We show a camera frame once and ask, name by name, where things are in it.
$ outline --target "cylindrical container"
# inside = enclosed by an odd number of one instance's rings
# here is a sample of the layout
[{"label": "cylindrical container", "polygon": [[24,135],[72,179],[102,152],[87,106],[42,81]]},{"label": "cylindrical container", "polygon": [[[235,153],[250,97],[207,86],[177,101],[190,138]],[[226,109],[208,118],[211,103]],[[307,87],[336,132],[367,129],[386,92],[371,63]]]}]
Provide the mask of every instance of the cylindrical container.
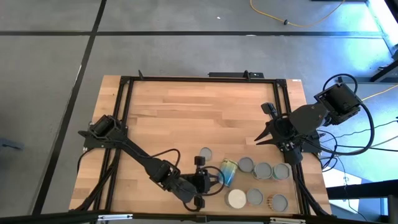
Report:
[{"label": "cylindrical container", "polygon": [[290,169],[286,164],[278,164],[272,168],[272,177],[276,180],[285,180],[290,176]]},{"label": "cylindrical container", "polygon": [[271,195],[267,199],[268,207],[275,212],[284,212],[289,207],[287,198],[281,194]]},{"label": "cylindrical container", "polygon": [[209,148],[204,147],[203,149],[200,149],[199,156],[203,156],[206,159],[206,161],[211,160],[211,155],[212,152]]},{"label": "cylindrical container", "polygon": [[231,208],[243,208],[246,204],[246,194],[239,189],[230,190],[225,195],[225,203]]},{"label": "cylindrical container", "polygon": [[264,196],[259,189],[248,190],[246,198],[251,205],[261,205],[264,201]]},{"label": "cylindrical container", "polygon": [[254,168],[254,161],[250,157],[244,157],[239,160],[238,166],[242,172],[251,172]]},{"label": "cylindrical container", "polygon": [[266,162],[260,162],[251,173],[256,179],[269,179],[272,176],[272,167]]},{"label": "cylindrical container", "polygon": [[220,170],[225,176],[225,183],[223,183],[223,176],[221,174],[218,174],[218,181],[221,184],[225,184],[227,187],[231,186],[237,168],[238,164],[236,162],[229,159],[224,159],[221,163]]}]

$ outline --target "wooden table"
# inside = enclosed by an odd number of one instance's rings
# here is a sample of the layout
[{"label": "wooden table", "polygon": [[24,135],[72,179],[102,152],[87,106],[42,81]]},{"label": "wooden table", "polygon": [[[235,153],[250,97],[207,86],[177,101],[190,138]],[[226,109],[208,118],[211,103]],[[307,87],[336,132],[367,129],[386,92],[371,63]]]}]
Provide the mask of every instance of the wooden table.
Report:
[{"label": "wooden table", "polygon": [[[119,80],[119,76],[104,76],[93,115],[94,123],[103,114],[113,113]],[[304,105],[306,102],[301,81],[287,80],[287,86],[292,110]],[[207,165],[219,167],[224,158],[238,161],[249,156],[256,163],[268,162],[274,166],[284,161],[282,153],[275,146],[256,146],[254,143],[254,139],[265,128],[265,122],[270,119],[260,107],[265,102],[275,103],[272,85],[265,83],[134,82],[127,119],[128,137],[150,155],[166,149],[179,149],[182,154],[178,165],[181,173],[195,171],[193,158],[203,147],[213,151],[213,158]],[[70,208],[79,206],[93,190],[100,174],[103,154],[104,149],[94,149],[82,159]],[[315,200],[330,213],[319,162],[312,154],[303,156],[306,186]],[[174,163],[177,155],[171,152],[160,158]],[[289,200],[289,209],[276,213],[266,203],[260,206],[246,205],[242,209],[229,208],[224,202],[229,188],[224,188],[218,195],[205,198],[206,207],[200,213],[266,216],[299,213],[292,176],[282,181],[256,180],[251,174],[238,171],[230,189],[247,191],[253,187],[259,188],[265,197],[285,195]],[[107,188],[104,188],[100,208],[105,205]],[[164,192],[149,180],[144,168],[125,152],[121,154],[111,210],[190,213],[175,195]]]}]

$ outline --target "metal lid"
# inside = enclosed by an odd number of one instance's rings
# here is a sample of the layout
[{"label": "metal lid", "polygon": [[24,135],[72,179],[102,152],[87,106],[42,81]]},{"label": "metal lid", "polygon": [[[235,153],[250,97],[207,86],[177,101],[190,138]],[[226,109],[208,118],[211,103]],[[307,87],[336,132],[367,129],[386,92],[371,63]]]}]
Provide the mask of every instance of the metal lid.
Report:
[{"label": "metal lid", "polygon": [[256,172],[257,177],[260,179],[268,179],[272,175],[272,167],[266,162],[257,164],[254,168],[254,171]]},{"label": "metal lid", "polygon": [[278,164],[274,167],[274,176],[276,179],[284,180],[290,175],[289,167],[286,164]]},{"label": "metal lid", "polygon": [[274,195],[272,198],[272,209],[277,212],[284,212],[287,210],[288,202],[285,196],[281,194]]},{"label": "metal lid", "polygon": [[207,147],[204,147],[203,149],[200,149],[200,153],[199,156],[203,156],[206,161],[210,161],[211,160],[211,150]]},{"label": "metal lid", "polygon": [[252,205],[260,205],[264,200],[264,196],[259,189],[248,190],[246,197],[248,198],[248,202]]},{"label": "metal lid", "polygon": [[238,162],[239,169],[243,172],[251,172],[254,168],[254,162],[249,157],[244,157]]},{"label": "metal lid", "polygon": [[228,203],[233,208],[243,208],[246,204],[246,194],[239,189],[234,189],[228,193]]}]

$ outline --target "concrete floor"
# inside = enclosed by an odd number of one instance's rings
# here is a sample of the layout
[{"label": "concrete floor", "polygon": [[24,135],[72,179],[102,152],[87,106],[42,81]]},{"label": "concrete floor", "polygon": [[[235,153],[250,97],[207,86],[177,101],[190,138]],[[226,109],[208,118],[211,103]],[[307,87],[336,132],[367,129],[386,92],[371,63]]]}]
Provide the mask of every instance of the concrete floor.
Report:
[{"label": "concrete floor", "polygon": [[[300,24],[315,21],[338,4],[308,0],[254,3],[260,10]],[[0,30],[91,30],[99,4],[98,0],[2,0]],[[248,0],[114,0],[108,1],[99,29],[361,32],[377,31],[377,26],[361,2],[347,2],[318,26],[299,29],[255,13]],[[0,137],[25,144],[23,151],[0,150],[0,217],[30,213],[87,40],[0,37]],[[91,119],[103,75],[137,75],[140,69],[144,75],[205,77],[208,72],[247,69],[263,72],[267,78],[302,79],[307,101],[313,103],[313,95],[328,77],[337,73],[371,76],[378,66],[390,62],[380,38],[97,37],[44,212],[68,209],[83,145],[77,131],[86,129]],[[388,87],[360,85],[358,95],[363,98]],[[398,116],[398,105],[391,103],[398,100],[397,91],[365,101],[375,125]],[[378,128],[374,142],[393,137],[397,125]],[[340,135],[367,127],[362,111],[340,126],[323,129]],[[339,143],[365,145],[359,137],[341,138]],[[382,147],[397,149],[397,142]],[[350,174],[380,181],[398,178],[393,172],[398,169],[397,158],[393,152],[369,151],[342,157],[342,161]]]}]

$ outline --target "yellow cable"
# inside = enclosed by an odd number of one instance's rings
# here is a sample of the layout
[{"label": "yellow cable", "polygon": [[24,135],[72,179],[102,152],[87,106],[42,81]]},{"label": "yellow cable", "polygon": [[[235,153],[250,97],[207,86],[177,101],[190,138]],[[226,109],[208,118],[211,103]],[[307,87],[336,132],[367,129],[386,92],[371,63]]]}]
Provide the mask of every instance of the yellow cable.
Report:
[{"label": "yellow cable", "polygon": [[396,85],[394,85],[394,86],[392,86],[392,87],[390,87],[390,88],[388,88],[388,89],[386,89],[386,90],[383,90],[383,91],[380,91],[380,92],[375,93],[375,94],[373,94],[373,95],[370,95],[370,96],[368,96],[368,97],[365,97],[365,98],[362,99],[362,101],[367,100],[367,99],[369,99],[369,98],[372,98],[372,97],[374,97],[374,96],[380,95],[380,94],[382,94],[382,93],[385,93],[385,92],[387,92],[387,91],[389,91],[389,90],[392,90],[393,88],[395,88],[395,87],[397,87],[397,86],[398,86],[398,84],[396,84]]},{"label": "yellow cable", "polygon": [[[334,10],[332,10],[331,12],[329,12],[329,14],[327,14],[325,17],[323,17],[323,18],[320,19],[319,21],[316,21],[316,22],[314,22],[314,23],[312,23],[312,24],[309,24],[309,25],[298,25],[298,24],[294,24],[294,23],[289,22],[289,21],[287,22],[287,24],[290,24],[290,25],[295,26],[295,27],[301,27],[301,28],[304,28],[304,27],[311,27],[311,26],[317,25],[318,23],[324,21],[324,20],[325,20],[327,17],[329,17],[332,13],[334,13],[345,1],[346,1],[346,0],[342,0],[342,2],[341,2]],[[252,0],[250,0],[250,6],[251,6],[251,8],[252,8],[254,11],[256,11],[256,12],[258,12],[258,13],[264,15],[264,16],[268,16],[268,17],[270,17],[270,18],[276,19],[276,20],[281,21],[281,22],[283,22],[283,23],[285,22],[285,20],[283,20],[283,19],[280,19],[280,18],[278,18],[278,17],[272,16],[272,15],[270,15],[270,14],[266,14],[265,12],[262,12],[262,11],[260,11],[260,10],[257,10],[257,9],[253,6]]]}]

